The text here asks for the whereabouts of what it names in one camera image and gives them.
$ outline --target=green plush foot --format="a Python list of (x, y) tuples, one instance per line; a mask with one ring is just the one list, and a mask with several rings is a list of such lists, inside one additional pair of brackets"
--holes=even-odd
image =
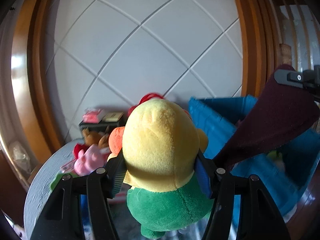
[(152, 231), (144, 226), (141, 226), (141, 234), (149, 239), (157, 239), (164, 236), (165, 232)]

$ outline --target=blue storage box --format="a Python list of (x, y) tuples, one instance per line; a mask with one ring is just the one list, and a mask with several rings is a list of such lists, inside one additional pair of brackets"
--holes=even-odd
[[(204, 152), (206, 158), (212, 159), (220, 152), (235, 132), (235, 124), (245, 118), (256, 101), (252, 96), (190, 99), (192, 120), (209, 138), (209, 145)], [(265, 154), (260, 154), (238, 163), (231, 173), (241, 177), (257, 174), (284, 216), (300, 200), (316, 170), (320, 159), (320, 135), (309, 129), (279, 150), (283, 154), (285, 172), (278, 170)], [(236, 196), (233, 218), (236, 227), (239, 209), (240, 196)]]

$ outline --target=gray wooden tabletop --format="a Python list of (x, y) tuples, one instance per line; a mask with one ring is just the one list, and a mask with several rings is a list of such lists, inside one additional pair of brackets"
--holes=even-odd
[(58, 173), (61, 173), (60, 167), (73, 159), (72, 151), (76, 143), (83, 143), (83, 140), (74, 140), (64, 145), (46, 161), (33, 179), (24, 204), (23, 213), (27, 239), (30, 239), (36, 220), (49, 198), (51, 182), (53, 182)]

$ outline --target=silver bolt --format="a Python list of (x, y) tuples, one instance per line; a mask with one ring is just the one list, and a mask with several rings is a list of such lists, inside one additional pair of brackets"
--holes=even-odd
[(255, 174), (252, 174), (252, 175), (250, 176), (250, 179), (252, 179), (253, 181), (258, 181), (258, 180), (259, 180), (259, 177), (258, 177), (257, 175), (255, 175)]
[(103, 173), (105, 173), (106, 172), (106, 169), (105, 168), (98, 168), (97, 170), (96, 170), (96, 173), (98, 173), (98, 174), (103, 174)]
[(71, 175), (70, 174), (66, 174), (66, 175), (63, 175), (62, 176), (62, 179), (63, 180), (68, 180), (68, 179), (70, 179), (71, 178)]
[(226, 170), (224, 168), (217, 168), (217, 173), (218, 174), (225, 174)]

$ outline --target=yellow plush toy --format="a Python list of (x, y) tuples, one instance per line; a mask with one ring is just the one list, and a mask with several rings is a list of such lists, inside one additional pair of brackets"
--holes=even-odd
[(127, 164), (127, 205), (141, 234), (159, 238), (166, 231), (197, 222), (212, 208), (194, 174), (199, 148), (208, 138), (177, 104), (153, 99), (131, 113), (122, 138)]

